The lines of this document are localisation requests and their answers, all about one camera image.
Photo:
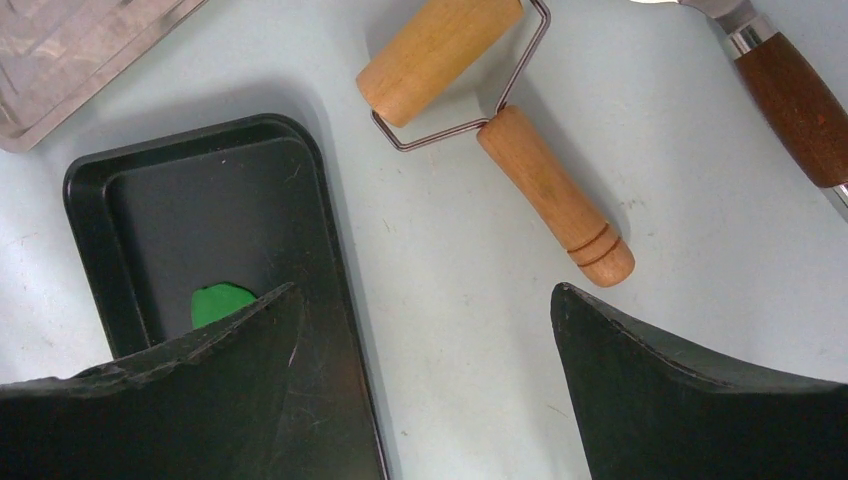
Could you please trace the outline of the green dough piece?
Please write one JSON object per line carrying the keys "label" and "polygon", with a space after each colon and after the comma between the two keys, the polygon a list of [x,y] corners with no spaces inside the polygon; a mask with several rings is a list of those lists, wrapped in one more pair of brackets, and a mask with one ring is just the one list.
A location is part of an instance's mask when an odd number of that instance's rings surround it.
{"label": "green dough piece", "polygon": [[203,328],[244,308],[256,299],[251,291],[228,282],[199,288],[191,296],[192,327]]}

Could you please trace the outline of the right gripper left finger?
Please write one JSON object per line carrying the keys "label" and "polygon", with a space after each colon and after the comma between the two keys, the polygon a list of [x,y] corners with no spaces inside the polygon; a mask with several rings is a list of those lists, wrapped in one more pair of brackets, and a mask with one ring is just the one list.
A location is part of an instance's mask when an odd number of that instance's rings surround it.
{"label": "right gripper left finger", "polygon": [[305,319],[286,284],[145,351],[1,388],[5,479],[282,479]]}

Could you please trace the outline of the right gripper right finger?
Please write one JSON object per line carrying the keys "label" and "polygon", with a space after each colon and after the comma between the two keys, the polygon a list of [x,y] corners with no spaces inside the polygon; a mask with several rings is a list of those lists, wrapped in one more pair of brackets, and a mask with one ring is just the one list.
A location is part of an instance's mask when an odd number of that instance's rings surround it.
{"label": "right gripper right finger", "polygon": [[595,479],[843,479],[847,387],[755,365],[569,284],[550,316]]}

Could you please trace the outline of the wooden dough roller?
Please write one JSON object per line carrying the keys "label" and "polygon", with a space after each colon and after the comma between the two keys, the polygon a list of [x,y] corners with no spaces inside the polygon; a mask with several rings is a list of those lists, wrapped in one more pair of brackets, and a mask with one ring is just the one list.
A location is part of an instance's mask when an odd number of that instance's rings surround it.
{"label": "wooden dough roller", "polygon": [[414,141],[396,129],[422,113],[452,82],[522,20],[520,1],[428,1],[357,75],[356,85],[378,129],[400,152],[467,132],[524,195],[584,276],[599,287],[626,280],[635,258],[626,241],[566,172],[532,121],[508,97],[551,25],[542,1],[540,24],[514,67],[490,117]]}

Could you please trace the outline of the black plastic tray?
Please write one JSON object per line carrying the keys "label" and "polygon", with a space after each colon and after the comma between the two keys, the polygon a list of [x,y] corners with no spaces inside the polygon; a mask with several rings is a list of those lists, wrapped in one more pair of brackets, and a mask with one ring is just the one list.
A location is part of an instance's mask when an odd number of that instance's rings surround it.
{"label": "black plastic tray", "polygon": [[259,114],[85,155],[63,197],[114,357],[189,332],[199,289],[291,283],[307,319],[277,475],[389,477],[324,162],[300,123]]}

